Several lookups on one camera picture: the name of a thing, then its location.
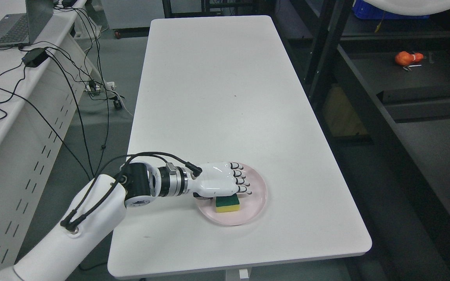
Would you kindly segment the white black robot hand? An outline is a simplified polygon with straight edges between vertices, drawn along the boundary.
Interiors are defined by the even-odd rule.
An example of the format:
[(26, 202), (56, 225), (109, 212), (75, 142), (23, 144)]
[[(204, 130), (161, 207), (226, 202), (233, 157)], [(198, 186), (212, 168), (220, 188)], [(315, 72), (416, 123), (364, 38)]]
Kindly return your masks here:
[(208, 162), (201, 164), (202, 172), (189, 181), (188, 191), (198, 196), (213, 198), (233, 194), (252, 194), (245, 179), (243, 164), (239, 162)]

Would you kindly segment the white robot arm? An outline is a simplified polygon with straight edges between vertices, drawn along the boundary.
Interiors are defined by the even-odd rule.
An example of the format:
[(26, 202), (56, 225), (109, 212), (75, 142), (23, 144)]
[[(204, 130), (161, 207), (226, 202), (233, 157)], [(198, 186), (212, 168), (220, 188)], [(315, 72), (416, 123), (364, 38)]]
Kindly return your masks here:
[(124, 219), (120, 176), (99, 174), (73, 199), (61, 221), (19, 262), (0, 270), (0, 281), (64, 281)]

